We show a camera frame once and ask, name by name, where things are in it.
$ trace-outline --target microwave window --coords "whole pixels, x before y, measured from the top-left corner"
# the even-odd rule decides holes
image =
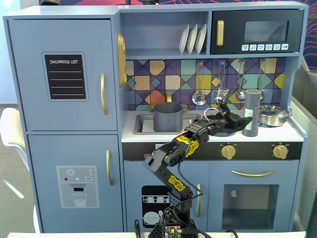
[[[288,21],[247,21],[245,42],[286,41]]]

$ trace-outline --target colorful tile backsplash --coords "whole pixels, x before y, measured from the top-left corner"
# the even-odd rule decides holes
[[[286,58],[266,59],[261,68],[264,101],[262,105],[279,106],[283,87]],[[219,59],[186,59],[186,60],[134,60],[127,61],[127,100],[129,110],[147,111],[158,103],[165,102],[168,92],[172,93],[172,101],[188,105],[189,110],[203,110],[216,107],[214,98],[217,89],[222,86],[230,89],[228,107],[231,110],[244,109],[236,97],[239,80],[243,89],[257,88],[259,83],[260,59],[245,59],[245,74],[239,71],[239,59],[225,59],[225,70],[219,75]],[[201,91],[206,94],[206,104],[197,106],[192,101],[198,91],[201,79]]]

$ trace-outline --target circuit board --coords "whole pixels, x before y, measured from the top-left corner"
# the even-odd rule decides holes
[[[165,226],[165,238],[181,238],[182,229],[180,226]]]

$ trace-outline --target dishwasher graphic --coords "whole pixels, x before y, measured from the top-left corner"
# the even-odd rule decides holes
[[[167,186],[142,187],[143,227],[154,228],[162,224],[163,211],[169,207],[169,192]]]

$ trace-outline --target cooking pot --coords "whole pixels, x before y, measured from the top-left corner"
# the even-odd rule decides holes
[[[259,122],[268,126],[281,126],[286,123],[288,111],[270,105],[260,107]]]
[[[159,103],[151,110],[154,120],[154,131],[174,132],[183,129],[183,114],[187,106],[178,103]]]

